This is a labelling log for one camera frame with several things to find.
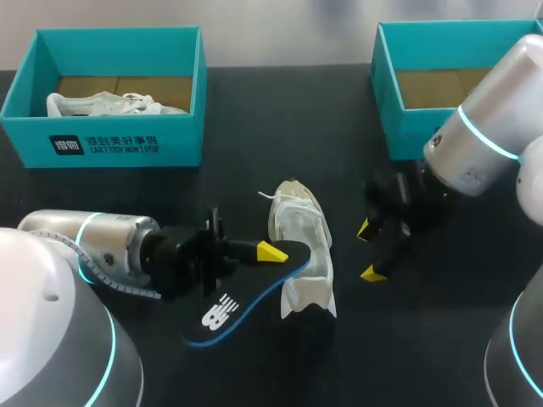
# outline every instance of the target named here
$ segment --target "teal shoe box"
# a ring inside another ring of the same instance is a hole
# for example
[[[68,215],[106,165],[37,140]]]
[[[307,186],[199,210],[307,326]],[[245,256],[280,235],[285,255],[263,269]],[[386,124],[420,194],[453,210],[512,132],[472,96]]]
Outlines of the teal shoe box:
[[[422,159],[423,146],[464,96],[455,95],[450,107],[409,109],[400,91],[400,74],[412,81],[418,71],[439,73],[427,88],[454,71],[489,70],[522,36],[541,34],[534,20],[463,20],[381,23],[372,56],[371,78],[389,156],[394,160]],[[456,92],[454,86],[447,92]]]
[[[63,76],[192,77],[190,111],[49,118]],[[0,121],[26,168],[196,167],[206,87],[198,27],[38,30]]]

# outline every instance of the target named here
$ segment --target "shoe insole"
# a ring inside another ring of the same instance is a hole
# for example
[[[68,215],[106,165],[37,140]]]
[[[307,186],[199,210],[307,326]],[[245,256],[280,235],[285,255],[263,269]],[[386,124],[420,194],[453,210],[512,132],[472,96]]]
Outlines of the shoe insole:
[[[188,296],[167,306],[170,318],[188,345],[204,348],[219,343],[268,293],[309,263],[311,252],[305,244],[280,241],[273,245],[288,254],[286,262],[240,263],[210,296],[204,297],[201,287],[196,287]]]
[[[284,225],[283,237],[287,240],[302,242],[311,250],[310,263],[296,278],[327,277],[327,253],[318,236],[315,221],[302,214],[292,214],[289,224]]]

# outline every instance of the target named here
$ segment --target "black tabletop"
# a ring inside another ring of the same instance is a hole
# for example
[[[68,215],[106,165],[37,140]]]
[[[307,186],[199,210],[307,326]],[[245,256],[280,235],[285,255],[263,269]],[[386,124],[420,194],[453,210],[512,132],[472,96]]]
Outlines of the black tabletop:
[[[281,321],[276,291],[227,340],[188,348],[167,305],[98,293],[136,344],[144,406],[490,405],[486,344],[543,260],[543,229],[518,207],[514,174],[468,200],[384,284],[360,278],[361,179],[388,168],[368,65],[209,69],[199,170],[26,171],[0,133],[0,225],[35,209],[196,223],[221,209],[227,234],[263,237],[286,179],[319,199],[333,235],[338,319]],[[0,73],[0,99],[13,72]]]

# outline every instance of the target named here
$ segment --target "white sneaker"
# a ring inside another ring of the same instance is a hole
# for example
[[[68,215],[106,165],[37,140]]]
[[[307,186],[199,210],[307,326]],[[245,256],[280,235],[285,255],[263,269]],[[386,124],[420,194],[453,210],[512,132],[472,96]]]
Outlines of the white sneaker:
[[[332,237],[321,205],[311,191],[298,181],[283,182],[274,196],[259,194],[273,199],[268,220],[270,239],[273,242],[303,242],[311,249],[309,264],[283,284],[281,318],[286,318],[292,311],[300,312],[309,304],[318,304],[336,317],[330,257]]]
[[[51,93],[47,98],[48,117],[60,116],[111,116],[121,114],[186,114],[184,110],[162,106],[149,95],[126,93],[117,96],[100,92],[89,98],[65,98]]]

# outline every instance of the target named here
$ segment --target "new balance logo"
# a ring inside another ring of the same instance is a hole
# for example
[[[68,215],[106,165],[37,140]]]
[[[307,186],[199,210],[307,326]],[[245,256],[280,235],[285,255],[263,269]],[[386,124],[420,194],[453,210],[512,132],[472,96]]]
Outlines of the new balance logo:
[[[228,319],[229,314],[238,309],[239,306],[238,303],[228,297],[228,294],[224,294],[220,301],[220,304],[213,305],[202,318],[202,325],[208,326],[211,331],[219,329]]]

